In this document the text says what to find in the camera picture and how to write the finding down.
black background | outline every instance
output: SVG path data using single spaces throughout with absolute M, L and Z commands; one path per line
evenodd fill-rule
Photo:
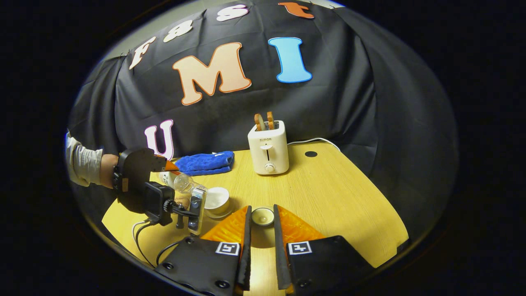
M 177 3 L 78 3 L 16 2 L 3 9 L 3 84 L 12 88 L 5 93 L 9 177 L 2 236 L 12 250 L 4 251 L 3 288 L 20 294 L 177 294 L 96 236 L 76 207 L 62 161 L 67 115 L 92 66 L 112 42 Z M 483 1 L 343 4 L 400 37 L 433 69 L 451 98 L 461 152 L 457 186 L 436 231 L 358 294 L 522 289 L 518 28 L 524 7 Z

person's arm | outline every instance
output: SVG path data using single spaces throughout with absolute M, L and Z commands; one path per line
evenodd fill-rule
M 112 188 L 113 167 L 119 157 L 104 154 L 102 149 L 89 150 L 81 142 L 66 134 L 66 164 L 69 178 L 81 186 L 91 183 Z

cable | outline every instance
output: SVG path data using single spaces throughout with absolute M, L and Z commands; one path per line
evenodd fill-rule
M 137 225 L 139 225 L 139 224 L 144 224 L 144 223 L 146 223 L 146 222 L 148 222 L 148 221 L 149 221 L 149 220 L 146 219 L 146 220 L 144 220 L 144 221 L 140 221 L 140 222 L 137 222 L 137 223 L 133 224 L 133 227 L 132 227 L 132 229 L 131 229 L 131 237 L 133 238 L 134 241 L 135 241 L 135 227 L 136 227 Z
M 180 240 L 180 241 L 176 241 L 175 243 L 171 243 L 169 245 L 167 245 L 164 249 L 162 249 L 160 252 L 159 252 L 159 255 L 157 255 L 157 259 L 155 260 L 155 263 L 157 263 L 157 266 L 159 266 L 159 259 L 161 258 L 161 255 L 166 252 L 166 250 L 170 249 L 171 247 L 173 247 L 174 245 L 182 242 L 183 240 Z
M 155 224 L 156 224 L 156 223 L 152 223 L 152 222 L 150 222 L 150 223 L 148 223 L 148 224 L 146 224 L 146 225 L 143 225 L 143 226 L 141 226 L 141 227 L 139 228 L 139 230 L 137 230 L 137 234 L 135 234 L 135 244 L 137 245 L 137 248 L 139 249 L 139 252 L 143 255 L 144 259 L 146 259 L 146 261 L 148 261 L 148 263 L 149 263 L 153 268 L 155 268 L 155 266 L 154 266 L 154 265 L 148 260 L 148 258 L 146 258 L 146 256 L 144 256 L 144 253 L 142 252 L 142 250 L 141 250 L 140 247 L 139 247 L 139 234 L 140 234 L 140 232 L 141 232 L 144 228 L 146 228 L 146 227 L 148 227 L 148 226 L 153 226 L 153 225 L 155 225 Z
M 341 150 L 340 150 L 340 148 L 338 148 L 338 146 L 334 145 L 334 143 L 332 143 L 331 141 L 326 140 L 326 139 L 324 139 L 324 138 L 322 138 L 322 137 L 316 137 L 316 138 L 314 138 L 314 139 L 305 140 L 305 141 L 290 142 L 290 143 L 288 143 L 287 145 L 290 145 L 290 144 L 296 144 L 296 143 L 307 143 L 307 142 L 311 142 L 311 141 L 315 141 L 315 140 L 322 140 L 322 141 L 328 142 L 328 143 L 332 144 L 332 146 L 336 147 L 336 149 L 338 149 L 338 151 L 341 152 Z

toaster knob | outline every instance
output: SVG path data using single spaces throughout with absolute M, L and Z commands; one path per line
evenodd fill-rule
M 276 167 L 272 163 L 265 164 L 265 171 L 271 173 Z

black cable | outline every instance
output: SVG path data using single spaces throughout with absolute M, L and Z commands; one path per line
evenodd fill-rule
M 143 252 L 141 251 L 140 247 L 139 247 L 139 233 L 141 232 L 141 230 L 143 230 L 144 228 L 148 227 L 148 226 L 153 226 L 155 225 L 156 223 L 148 223 L 146 225 L 143 225 L 139 228 L 139 230 L 137 230 L 137 233 L 135 234 L 135 244 L 137 245 L 137 248 L 139 249 L 139 252 L 143 255 L 144 259 L 146 259 L 146 261 L 148 261 L 148 263 L 151 265 L 151 267 L 155 268 L 155 266 L 153 264 L 150 263 L 150 261 L 148 260 L 148 258 L 146 258 L 146 256 L 144 256 Z
M 164 249 L 162 249 L 160 252 L 159 252 L 159 255 L 157 255 L 157 259 L 155 260 L 155 263 L 157 263 L 157 266 L 159 266 L 159 259 L 161 258 L 161 255 L 166 252 L 166 250 L 170 249 L 171 247 L 173 247 L 174 245 L 182 242 L 183 240 L 180 240 L 180 241 L 177 241 L 175 243 L 171 243 L 169 244 L 168 246 L 166 246 Z

